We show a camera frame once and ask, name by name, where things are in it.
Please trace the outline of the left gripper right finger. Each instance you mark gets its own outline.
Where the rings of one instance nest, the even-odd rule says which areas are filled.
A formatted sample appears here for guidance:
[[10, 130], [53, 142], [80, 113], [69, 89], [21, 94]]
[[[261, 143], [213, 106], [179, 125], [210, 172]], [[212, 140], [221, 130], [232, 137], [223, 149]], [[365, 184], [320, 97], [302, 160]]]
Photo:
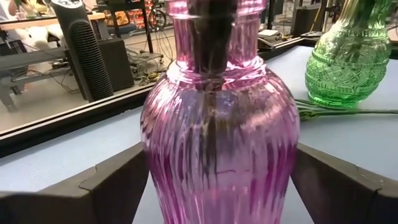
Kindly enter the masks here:
[[304, 144], [291, 179], [314, 224], [398, 224], [398, 180]]

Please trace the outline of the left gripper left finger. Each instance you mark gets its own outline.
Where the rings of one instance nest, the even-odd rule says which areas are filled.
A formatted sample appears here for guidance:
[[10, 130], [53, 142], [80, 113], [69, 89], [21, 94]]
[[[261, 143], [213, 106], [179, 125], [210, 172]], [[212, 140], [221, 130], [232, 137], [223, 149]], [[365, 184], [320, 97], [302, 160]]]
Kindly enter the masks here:
[[148, 176], [138, 143], [38, 192], [0, 192], [0, 224], [132, 224]]

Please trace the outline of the blue artificial flower bunch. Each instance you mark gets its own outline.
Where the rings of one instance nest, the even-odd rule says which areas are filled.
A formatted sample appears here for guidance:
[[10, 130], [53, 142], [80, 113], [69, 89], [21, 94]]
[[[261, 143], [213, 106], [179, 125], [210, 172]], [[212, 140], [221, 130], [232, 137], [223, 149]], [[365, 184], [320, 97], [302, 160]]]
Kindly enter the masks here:
[[295, 99], [301, 121], [309, 121], [321, 116], [344, 116], [353, 114], [398, 114], [398, 110], [369, 110], [323, 106], [311, 101]]

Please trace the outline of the pink glass vase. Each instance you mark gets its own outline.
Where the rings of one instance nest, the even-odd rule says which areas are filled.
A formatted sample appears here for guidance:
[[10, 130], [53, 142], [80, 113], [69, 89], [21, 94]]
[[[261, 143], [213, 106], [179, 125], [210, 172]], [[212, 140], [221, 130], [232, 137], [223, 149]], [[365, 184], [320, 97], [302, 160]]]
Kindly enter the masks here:
[[266, 0], [238, 0], [217, 94], [217, 162], [200, 161], [203, 95], [195, 87], [188, 1], [166, 0], [176, 59], [141, 114], [142, 142], [165, 224], [280, 224], [299, 138], [285, 83], [257, 54]]

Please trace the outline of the green glass vase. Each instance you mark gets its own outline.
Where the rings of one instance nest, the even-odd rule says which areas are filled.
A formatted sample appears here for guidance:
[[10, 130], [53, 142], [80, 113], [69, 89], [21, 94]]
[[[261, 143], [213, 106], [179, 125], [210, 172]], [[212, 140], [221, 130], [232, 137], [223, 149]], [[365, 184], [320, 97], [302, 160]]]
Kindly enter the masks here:
[[314, 103], [354, 108], [384, 78], [392, 45], [391, 41], [389, 45], [377, 45], [365, 36], [357, 40], [345, 36], [341, 18], [340, 14], [316, 43], [307, 61], [305, 85]]

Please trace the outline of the blue-grey table mat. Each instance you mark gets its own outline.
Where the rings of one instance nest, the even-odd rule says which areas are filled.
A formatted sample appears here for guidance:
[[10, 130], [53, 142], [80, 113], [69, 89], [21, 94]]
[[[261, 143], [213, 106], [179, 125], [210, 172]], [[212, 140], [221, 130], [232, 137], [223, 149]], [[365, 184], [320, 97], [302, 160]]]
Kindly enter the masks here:
[[[296, 46], [267, 61], [295, 98], [306, 98], [303, 74], [310, 47]], [[358, 106], [398, 109], [398, 60], [390, 59], [377, 90]], [[0, 190], [36, 192], [78, 174], [139, 142], [142, 107], [0, 159]], [[301, 143], [371, 172], [398, 180], [398, 116], [361, 114], [318, 117], [301, 124]], [[163, 223], [152, 178], [133, 224]], [[293, 183], [281, 224], [313, 224]]]

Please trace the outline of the grey metal bench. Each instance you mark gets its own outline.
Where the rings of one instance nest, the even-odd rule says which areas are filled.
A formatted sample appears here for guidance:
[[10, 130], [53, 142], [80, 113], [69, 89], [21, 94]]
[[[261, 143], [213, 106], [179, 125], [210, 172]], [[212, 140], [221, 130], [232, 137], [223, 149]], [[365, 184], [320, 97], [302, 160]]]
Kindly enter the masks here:
[[20, 95], [23, 85], [72, 74], [72, 70], [68, 64], [62, 65], [60, 68], [51, 68], [44, 72], [29, 68], [30, 65], [42, 62], [55, 63], [57, 60], [66, 61], [65, 50], [63, 48], [0, 55], [0, 102], [8, 112], [13, 113], [17, 111], [11, 94]]

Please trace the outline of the black tower fan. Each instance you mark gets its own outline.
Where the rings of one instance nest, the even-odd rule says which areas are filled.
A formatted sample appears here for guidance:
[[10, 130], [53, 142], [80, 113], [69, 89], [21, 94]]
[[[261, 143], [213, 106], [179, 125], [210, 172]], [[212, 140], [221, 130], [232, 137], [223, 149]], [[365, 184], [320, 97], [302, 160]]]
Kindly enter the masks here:
[[89, 102], [114, 95], [98, 41], [81, 0], [51, 0], [81, 88]]

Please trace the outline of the black speaker box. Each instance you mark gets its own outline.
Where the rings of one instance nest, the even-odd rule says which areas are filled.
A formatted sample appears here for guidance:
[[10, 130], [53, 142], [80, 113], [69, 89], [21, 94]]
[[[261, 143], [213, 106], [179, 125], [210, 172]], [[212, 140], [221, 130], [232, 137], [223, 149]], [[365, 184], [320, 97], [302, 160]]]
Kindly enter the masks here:
[[124, 41], [119, 38], [99, 40], [98, 45], [113, 91], [133, 87], [134, 79]]

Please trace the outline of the wooden top desk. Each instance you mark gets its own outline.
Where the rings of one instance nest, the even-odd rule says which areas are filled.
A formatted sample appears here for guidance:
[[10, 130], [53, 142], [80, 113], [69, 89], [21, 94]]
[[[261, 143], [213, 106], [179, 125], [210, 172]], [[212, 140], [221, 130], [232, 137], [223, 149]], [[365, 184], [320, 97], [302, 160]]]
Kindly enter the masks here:
[[45, 17], [40, 19], [19, 20], [19, 21], [5, 21], [5, 22], [0, 22], [0, 29], [1, 30], [25, 29], [31, 26], [48, 26], [57, 23], [58, 19], [56, 17]]

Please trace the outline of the black aluminium table frame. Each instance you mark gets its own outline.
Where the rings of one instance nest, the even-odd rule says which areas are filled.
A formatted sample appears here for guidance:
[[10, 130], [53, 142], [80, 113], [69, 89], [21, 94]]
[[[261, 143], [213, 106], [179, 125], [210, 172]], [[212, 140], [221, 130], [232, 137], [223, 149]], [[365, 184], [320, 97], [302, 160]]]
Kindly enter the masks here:
[[[260, 56], [267, 60], [267, 66], [280, 75], [298, 98], [307, 95], [303, 73], [310, 48], [314, 45], [314, 39], [301, 38], [278, 44], [275, 49], [260, 53]], [[100, 100], [3, 131], [0, 133], [0, 158], [142, 106], [153, 87], [151, 84], [148, 87], [112, 96], [108, 100]], [[364, 106], [369, 103], [398, 106], [398, 42], [393, 43], [386, 76], [377, 90], [361, 104]]]

